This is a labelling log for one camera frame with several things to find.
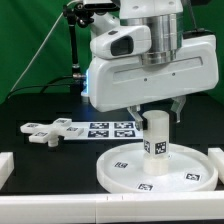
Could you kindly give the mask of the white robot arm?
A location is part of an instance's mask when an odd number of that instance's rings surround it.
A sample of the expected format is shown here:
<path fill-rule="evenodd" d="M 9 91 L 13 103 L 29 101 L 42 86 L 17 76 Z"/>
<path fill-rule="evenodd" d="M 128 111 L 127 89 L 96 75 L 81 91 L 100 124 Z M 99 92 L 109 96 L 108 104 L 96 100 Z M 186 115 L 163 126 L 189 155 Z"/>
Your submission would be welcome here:
<path fill-rule="evenodd" d="M 218 83 L 216 37 L 195 29 L 183 35 L 182 0 L 119 0 L 120 20 L 91 40 L 88 69 L 91 104 L 106 112 L 125 108 L 136 128 L 148 122 L 138 114 L 145 103 L 171 98 L 180 113 L 191 93 Z"/>

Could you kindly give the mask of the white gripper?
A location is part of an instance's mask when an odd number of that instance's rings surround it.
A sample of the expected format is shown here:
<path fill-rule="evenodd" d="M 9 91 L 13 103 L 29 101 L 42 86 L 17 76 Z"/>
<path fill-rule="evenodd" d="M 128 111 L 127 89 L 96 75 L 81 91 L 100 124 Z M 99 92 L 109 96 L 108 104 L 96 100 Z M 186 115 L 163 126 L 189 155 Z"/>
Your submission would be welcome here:
<path fill-rule="evenodd" d="M 176 122 L 187 95 L 214 88 L 219 80 L 216 37 L 206 35 L 183 41 L 176 59 L 144 65 L 138 56 L 104 60 L 94 58 L 88 70 L 91 104 L 106 112 L 127 108 L 137 130 L 143 129 L 140 104 L 173 98 Z"/>

